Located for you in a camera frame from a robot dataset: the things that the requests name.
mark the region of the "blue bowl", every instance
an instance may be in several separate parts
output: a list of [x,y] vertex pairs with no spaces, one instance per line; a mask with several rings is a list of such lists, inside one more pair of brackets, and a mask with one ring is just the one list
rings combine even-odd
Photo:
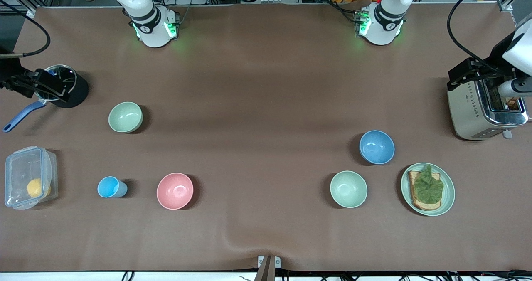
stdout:
[[385,164],[395,154],[394,141],[380,130],[368,131],[360,139],[360,154],[370,163]]

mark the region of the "toast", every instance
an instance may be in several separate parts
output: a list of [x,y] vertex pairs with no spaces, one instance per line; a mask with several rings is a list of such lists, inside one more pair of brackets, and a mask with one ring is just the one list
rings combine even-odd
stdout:
[[[412,195],[412,203],[415,207],[422,209],[422,210],[436,210],[439,207],[441,207],[441,200],[439,200],[437,203],[433,205],[428,205],[426,203],[423,203],[418,200],[418,197],[416,197],[416,192],[414,191],[414,184],[416,183],[416,179],[418,178],[420,172],[417,171],[408,171],[408,179],[410,180],[410,193]],[[432,173],[432,177],[434,179],[439,180],[439,173]]]

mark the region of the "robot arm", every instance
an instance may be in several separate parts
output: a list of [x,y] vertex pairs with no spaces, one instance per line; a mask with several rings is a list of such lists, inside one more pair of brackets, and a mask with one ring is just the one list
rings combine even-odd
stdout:
[[139,40],[149,47],[161,47],[177,39],[179,13],[152,0],[117,0],[133,21]]
[[373,44],[390,44],[399,35],[403,18],[413,0],[382,0],[372,2],[362,10],[369,13],[359,26],[359,35]]
[[447,89],[452,91],[461,84],[484,79],[490,89],[497,89],[500,97],[532,96],[532,14],[517,26],[515,31],[494,46],[484,61],[503,74],[467,58],[449,71]]

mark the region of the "green lettuce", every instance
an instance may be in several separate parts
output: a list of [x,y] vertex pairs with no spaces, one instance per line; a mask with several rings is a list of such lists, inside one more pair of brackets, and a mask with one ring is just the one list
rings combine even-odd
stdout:
[[414,183],[414,191],[419,201],[433,205],[441,200],[443,182],[432,177],[432,168],[428,165],[417,177],[416,183]]

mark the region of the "green led light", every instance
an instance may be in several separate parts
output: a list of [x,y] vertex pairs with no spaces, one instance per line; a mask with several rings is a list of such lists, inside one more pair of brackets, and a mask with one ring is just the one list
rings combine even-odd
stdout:
[[140,34],[139,34],[139,30],[137,29],[137,27],[135,26],[135,24],[133,23],[133,27],[135,28],[135,32],[137,33],[137,38],[140,39]]
[[404,20],[401,20],[401,23],[399,23],[399,26],[397,27],[397,33],[395,33],[396,36],[401,32],[401,26],[403,25],[403,22]]
[[175,31],[175,25],[173,24],[168,24],[165,22],[165,28],[168,32],[168,36],[173,38],[175,37],[175,35],[177,34],[177,32]]
[[367,30],[369,29],[371,25],[371,18],[368,18],[366,20],[366,22],[364,22],[361,26],[360,26],[360,34],[361,35],[366,35],[367,34]]

